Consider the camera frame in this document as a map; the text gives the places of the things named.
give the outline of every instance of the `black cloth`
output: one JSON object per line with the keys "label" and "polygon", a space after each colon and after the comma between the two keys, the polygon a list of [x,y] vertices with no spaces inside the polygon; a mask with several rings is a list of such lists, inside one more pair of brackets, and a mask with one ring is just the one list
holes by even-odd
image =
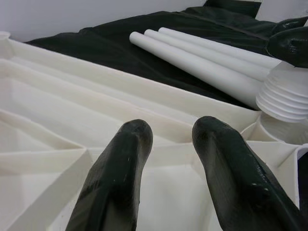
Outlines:
{"label": "black cloth", "polygon": [[308,153],[298,160],[299,208],[308,220]]}
{"label": "black cloth", "polygon": [[255,18],[259,11],[261,3],[242,0],[207,0],[205,6],[218,7]]}
{"label": "black cloth", "polygon": [[245,104],[157,58],[129,42],[133,31],[167,27],[249,51],[267,54],[266,44],[276,24],[213,7],[183,12],[157,12],[62,33],[28,44],[105,65],[227,103]]}

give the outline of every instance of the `black fabric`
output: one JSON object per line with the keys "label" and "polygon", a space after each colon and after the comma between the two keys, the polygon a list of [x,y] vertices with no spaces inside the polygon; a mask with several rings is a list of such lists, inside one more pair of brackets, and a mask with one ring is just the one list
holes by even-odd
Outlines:
{"label": "black fabric", "polygon": [[261,3],[254,1],[238,0],[207,0],[205,6],[218,7],[255,18],[259,11]]}
{"label": "black fabric", "polygon": [[308,224],[239,132],[205,116],[192,141],[224,231],[307,231]]}
{"label": "black fabric", "polygon": [[[223,24],[246,30],[251,34],[227,28]],[[261,39],[252,34],[269,38],[275,25],[275,23],[260,22],[246,15],[224,9],[193,7],[180,13],[157,12],[118,20],[84,28],[78,33],[62,33],[49,38],[40,38],[28,44],[249,108],[231,96],[132,45],[129,42],[129,35],[133,31],[144,33],[147,29],[158,30],[160,27],[168,27],[268,55],[265,49],[267,39]]]}
{"label": "black fabric", "polygon": [[308,220],[308,153],[298,160],[299,208]]}
{"label": "black fabric", "polygon": [[302,27],[302,26],[305,25],[307,20],[308,20],[308,16],[301,17],[301,18],[290,18],[290,19],[283,20],[283,21],[279,22],[273,28],[272,34],[274,35],[274,34],[277,34],[279,32],[285,31],[285,30]]}
{"label": "black fabric", "polygon": [[296,67],[308,68],[308,27],[279,32],[269,39],[269,54]]}

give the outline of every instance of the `white plastic rod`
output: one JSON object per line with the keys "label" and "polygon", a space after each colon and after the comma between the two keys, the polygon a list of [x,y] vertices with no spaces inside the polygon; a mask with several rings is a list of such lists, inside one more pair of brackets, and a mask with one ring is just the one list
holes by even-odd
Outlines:
{"label": "white plastic rod", "polygon": [[129,40],[239,101],[258,108],[256,95],[262,85],[260,81],[137,32],[131,33]]}
{"label": "white plastic rod", "polygon": [[154,30],[146,30],[144,34],[158,41],[167,43],[171,46],[180,48],[189,53],[192,53],[202,58],[213,61],[219,65],[222,65],[232,70],[235,70],[237,72],[243,73],[259,81],[264,81],[270,71],[270,69],[266,67],[259,66],[251,62],[247,62],[245,60],[238,59],[238,58],[223,54],[218,51],[214,51],[206,47],[201,47],[199,45],[195,45],[193,43],[189,43],[189,42],[171,37],[169,35],[159,33]]}
{"label": "white plastic rod", "polygon": [[275,59],[266,55],[254,53],[251,51],[246,51],[240,48],[232,47],[226,44],[222,44],[219,42],[211,41],[205,38],[200,38],[198,36],[193,36],[189,34],[185,34],[176,30],[171,30],[168,28],[160,28],[159,33],[169,35],[199,46],[203,46],[206,48],[210,48],[215,51],[219,51],[221,53],[227,54],[232,57],[236,57],[242,60],[249,61],[251,63],[273,69],[275,66],[277,66],[281,60]]}

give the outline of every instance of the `white plastic compartment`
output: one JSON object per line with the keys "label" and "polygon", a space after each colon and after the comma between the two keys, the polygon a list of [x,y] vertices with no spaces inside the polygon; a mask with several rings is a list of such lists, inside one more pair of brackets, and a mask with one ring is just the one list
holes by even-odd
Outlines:
{"label": "white plastic compartment", "polygon": [[[298,206],[298,193],[294,190],[297,171],[291,167],[297,165],[297,146],[260,141],[248,144],[267,163]],[[101,151],[89,150],[94,161]],[[78,194],[66,205],[49,231],[65,230],[77,197]],[[138,231],[221,230],[204,168],[191,143],[152,149],[142,173],[140,201]]]}
{"label": "white plastic compartment", "polygon": [[260,112],[0,33],[0,230],[64,231],[93,161],[124,122],[141,118],[153,129],[154,147],[142,177],[138,230],[219,231],[189,143],[194,122],[205,115],[258,140],[250,146],[298,205],[298,145],[268,133],[256,139]]}

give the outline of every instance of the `white plastic divider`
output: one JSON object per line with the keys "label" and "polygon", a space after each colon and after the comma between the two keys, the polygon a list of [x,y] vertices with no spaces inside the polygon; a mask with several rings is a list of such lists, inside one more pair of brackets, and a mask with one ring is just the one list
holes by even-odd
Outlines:
{"label": "white plastic divider", "polygon": [[83,148],[40,124],[1,109],[0,126],[0,153]]}
{"label": "white plastic divider", "polygon": [[[93,162],[97,160],[105,147],[89,148]],[[192,161],[194,148],[191,143],[153,147],[146,167],[185,165]]]}
{"label": "white plastic divider", "polygon": [[91,166],[86,149],[0,154],[0,230],[41,231],[76,193]]}
{"label": "white plastic divider", "polygon": [[193,124],[197,118],[209,115],[241,131],[254,123],[259,115],[256,111],[183,91],[106,66],[17,41],[9,41],[15,54],[10,62],[189,124]]}
{"label": "white plastic divider", "polygon": [[13,49],[9,42],[10,33],[0,31],[0,59],[10,59],[14,56]]}
{"label": "white plastic divider", "polygon": [[158,32],[162,34],[170,35],[172,37],[175,37],[175,38],[187,41],[187,42],[191,42],[199,46],[204,46],[206,48],[227,54],[232,57],[246,60],[246,61],[255,63],[257,65],[260,65],[260,66],[263,66],[269,69],[274,68],[281,62],[281,60],[279,59],[275,59],[275,58],[272,58],[266,55],[254,53],[251,51],[246,51],[246,50],[232,47],[226,44],[211,41],[205,38],[200,38],[198,36],[185,34],[183,32],[171,30],[171,29],[164,28],[164,27],[160,28]]}
{"label": "white plastic divider", "polygon": [[192,155],[197,155],[192,144],[181,148],[183,152],[168,147],[166,158],[153,148],[142,173],[138,231],[200,231],[207,227],[205,218],[212,212],[209,190],[191,165]]}
{"label": "white plastic divider", "polygon": [[274,170],[273,173],[275,176],[277,176],[275,169],[279,168],[298,148],[298,145],[277,141],[247,141],[247,143],[249,147],[251,147],[251,149],[271,168],[271,170]]}
{"label": "white plastic divider", "polygon": [[277,141],[263,127],[253,123],[241,132],[242,137],[246,141]]}
{"label": "white plastic divider", "polygon": [[257,108],[256,95],[262,85],[260,81],[137,32],[131,33],[129,40],[239,101]]}
{"label": "white plastic divider", "polygon": [[307,143],[297,146],[278,168],[277,180],[297,207],[299,207],[297,160],[306,153],[308,153]]}
{"label": "white plastic divider", "polygon": [[266,67],[226,55],[210,48],[195,45],[193,43],[163,33],[159,33],[154,30],[146,30],[144,35],[164,42],[170,46],[177,47],[189,53],[198,55],[202,58],[213,61],[219,65],[225,66],[231,70],[237,71],[259,81],[265,80],[270,71],[270,69]]}
{"label": "white plastic divider", "polygon": [[4,61],[11,77],[49,92],[57,97],[79,104],[95,112],[117,119],[119,124],[141,118],[146,120],[154,133],[173,142],[190,142],[191,125],[162,116],[155,112],[135,107],[134,105],[97,93],[81,86],[71,84],[44,73],[33,71],[27,67]]}

